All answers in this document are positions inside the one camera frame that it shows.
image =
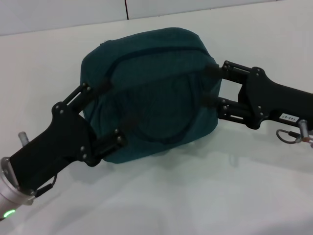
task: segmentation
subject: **label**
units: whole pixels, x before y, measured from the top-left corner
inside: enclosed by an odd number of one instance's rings
[[[289,114],[282,114],[279,119],[291,121],[291,122],[297,122],[299,120],[299,117],[289,115]]]

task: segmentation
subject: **green led light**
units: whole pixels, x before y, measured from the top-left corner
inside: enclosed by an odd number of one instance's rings
[[[6,218],[6,217],[8,217],[10,214],[12,214],[12,213],[14,213],[14,212],[15,212],[15,210],[7,211],[7,212],[3,215],[3,217]]]

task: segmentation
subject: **teal fabric bag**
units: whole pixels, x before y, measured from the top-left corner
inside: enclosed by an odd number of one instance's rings
[[[112,88],[85,110],[101,137],[130,117],[128,145],[105,161],[123,163],[152,155],[210,134],[216,110],[201,107],[201,96],[218,96],[221,81],[202,70],[216,62],[193,32],[165,28],[102,43],[82,62],[81,83]]]

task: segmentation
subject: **white table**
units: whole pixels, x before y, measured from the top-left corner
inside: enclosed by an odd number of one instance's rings
[[[0,150],[11,156],[51,121],[101,42],[164,27],[200,35],[221,64],[262,67],[275,82],[313,93],[313,2],[271,3],[0,37]],[[223,83],[221,96],[239,88]],[[1,235],[309,235],[313,156],[260,130],[220,121],[213,134],[165,156],[126,164],[74,163],[53,190],[0,223]]]

